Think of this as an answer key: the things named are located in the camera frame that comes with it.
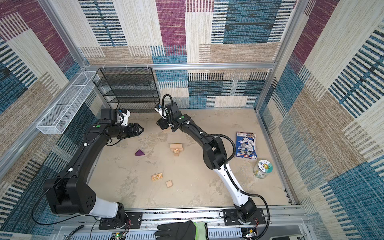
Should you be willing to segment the dotted wood block front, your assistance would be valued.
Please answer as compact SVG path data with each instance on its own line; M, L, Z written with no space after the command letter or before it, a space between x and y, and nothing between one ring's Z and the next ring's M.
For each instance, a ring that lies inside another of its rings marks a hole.
M163 173L158 173L158 174L155 174L155 175L152 175L151 176L151 180L154 182L154 181L157 181L157 180L161 180L163 179Z

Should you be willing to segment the dotted wood block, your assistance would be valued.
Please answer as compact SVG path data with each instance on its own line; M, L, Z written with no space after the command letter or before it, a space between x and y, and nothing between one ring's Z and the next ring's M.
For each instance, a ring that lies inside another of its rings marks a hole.
M151 176L151 180L154 182L154 181L157 181L157 180L161 180L163 179L163 173L158 173L158 174L155 174L155 175L152 175Z
M184 149L183 148L171 148L171 151L173 152L173 153L180 153L180 152L182 152Z

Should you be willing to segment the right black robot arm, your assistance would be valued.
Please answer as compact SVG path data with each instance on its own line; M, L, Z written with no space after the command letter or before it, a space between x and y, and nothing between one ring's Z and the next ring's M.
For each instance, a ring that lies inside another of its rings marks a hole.
M267 212L267 226L270 224L270 208L267 201L259 194L247 193L234 176L229 161L235 157L236 145L232 139L223 134L208 134L201 129L193 119L182 114L171 95L163 96L162 101L156 105L155 110L161 114L157 125L162 129L171 129L172 132L180 130L192 137L203 150L203 159L206 166L213 170L223 181L233 200L241 224L248 224L257 212L253 197L263 201Z

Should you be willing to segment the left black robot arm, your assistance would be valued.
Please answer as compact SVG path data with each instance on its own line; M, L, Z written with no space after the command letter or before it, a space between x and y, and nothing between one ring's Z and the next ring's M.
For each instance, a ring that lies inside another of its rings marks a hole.
M44 195L53 214L99 217L112 228L123 227L128 217L121 203L97 197L87 184L99 153L113 139L118 141L139 136L144 129L129 123L126 109L102 109L101 118L88 127L70 162L53 179L43 184Z

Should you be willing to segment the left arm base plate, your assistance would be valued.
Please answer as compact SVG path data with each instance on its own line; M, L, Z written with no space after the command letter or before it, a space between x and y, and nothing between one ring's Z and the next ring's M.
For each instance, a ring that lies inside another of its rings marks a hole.
M101 219L99 230L139 229L142 224L143 212L125 212L122 217Z

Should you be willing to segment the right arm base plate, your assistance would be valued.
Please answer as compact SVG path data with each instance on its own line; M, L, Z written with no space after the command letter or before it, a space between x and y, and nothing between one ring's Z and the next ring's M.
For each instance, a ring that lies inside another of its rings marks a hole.
M266 215L263 212L262 208L257 208L253 217L251 217L251 221L247 223L243 223L240 221L237 215L236 209L224 209L222 210L223 218L226 226L235 226L235 225L265 225Z

